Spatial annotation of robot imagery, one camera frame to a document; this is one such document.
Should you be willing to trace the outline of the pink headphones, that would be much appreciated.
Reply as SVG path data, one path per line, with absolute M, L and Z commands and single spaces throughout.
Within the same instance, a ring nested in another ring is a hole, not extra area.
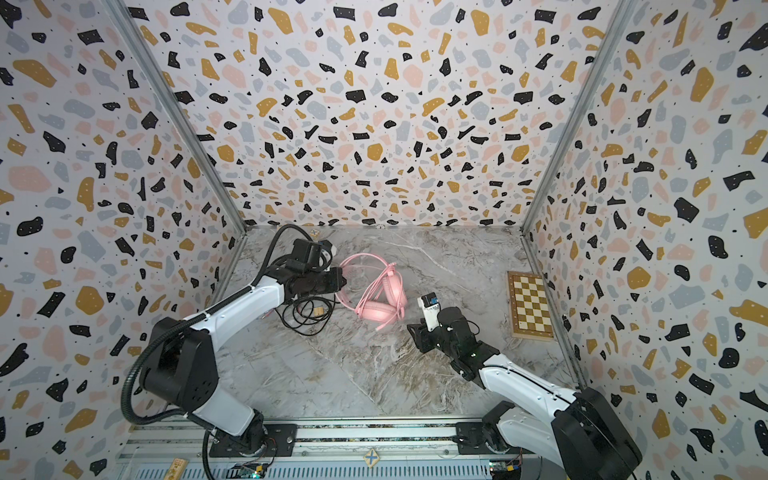
M 357 263 L 358 259 L 374 259 L 380 263 L 377 277 L 366 287 L 355 305 L 351 303 L 344 289 L 335 294 L 336 300 L 344 308 L 353 311 L 359 319 L 376 323 L 377 331 L 403 320 L 408 300 L 402 275 L 398 272 L 396 264 L 372 253 L 357 253 L 340 263 L 344 277 L 347 277 L 347 271 L 350 269 L 370 268 L 370 265 Z

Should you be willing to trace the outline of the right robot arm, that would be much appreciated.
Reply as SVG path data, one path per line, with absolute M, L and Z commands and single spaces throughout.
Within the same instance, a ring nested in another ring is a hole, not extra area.
M 457 307 L 424 308 L 407 327 L 422 353 L 442 352 L 464 380 L 503 397 L 482 421 L 482 443 L 535 453 L 570 479 L 632 479 L 642 454 L 597 390 L 573 390 L 525 370 L 479 340 Z

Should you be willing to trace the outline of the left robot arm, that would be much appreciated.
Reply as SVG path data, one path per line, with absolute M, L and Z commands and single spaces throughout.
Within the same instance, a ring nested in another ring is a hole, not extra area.
M 131 377 L 170 408 L 136 418 L 134 424 L 182 416 L 218 441 L 232 443 L 238 453 L 260 450 L 267 436 L 264 417 L 222 385 L 217 352 L 247 326 L 291 300 L 340 291 L 346 280 L 332 264 L 334 253 L 328 240 L 297 239 L 290 253 L 266 260 L 250 284 L 221 302 L 182 321 L 159 321 Z

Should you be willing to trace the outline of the wooden chessboard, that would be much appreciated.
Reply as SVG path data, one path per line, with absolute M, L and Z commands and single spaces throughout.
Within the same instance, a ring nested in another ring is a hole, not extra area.
M 540 276 L 527 272 L 507 272 L 512 335 L 518 338 L 553 341 L 545 284 Z

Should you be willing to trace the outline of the wooden tile on rail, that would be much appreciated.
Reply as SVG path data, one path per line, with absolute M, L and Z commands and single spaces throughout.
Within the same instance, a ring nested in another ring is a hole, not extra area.
M 380 459 L 380 455 L 374 448 L 369 449 L 368 452 L 364 455 L 364 462 L 368 468 L 375 467 Z

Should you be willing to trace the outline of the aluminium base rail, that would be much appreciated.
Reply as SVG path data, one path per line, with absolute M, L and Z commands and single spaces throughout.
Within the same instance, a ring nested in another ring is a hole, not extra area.
M 202 453 L 202 428 L 181 419 L 131 434 L 114 479 L 163 479 L 175 458 L 188 461 L 182 479 L 564 479 L 558 465 L 511 447 L 480 443 L 472 417 L 351 417 L 269 421 L 263 453 L 242 456 L 212 441 Z M 374 448 L 381 459 L 368 468 Z

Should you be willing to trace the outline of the wooden block at rail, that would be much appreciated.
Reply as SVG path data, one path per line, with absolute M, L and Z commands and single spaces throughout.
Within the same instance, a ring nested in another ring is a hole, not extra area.
M 181 480 L 186 470 L 188 461 L 181 458 L 175 458 L 167 469 L 163 480 Z

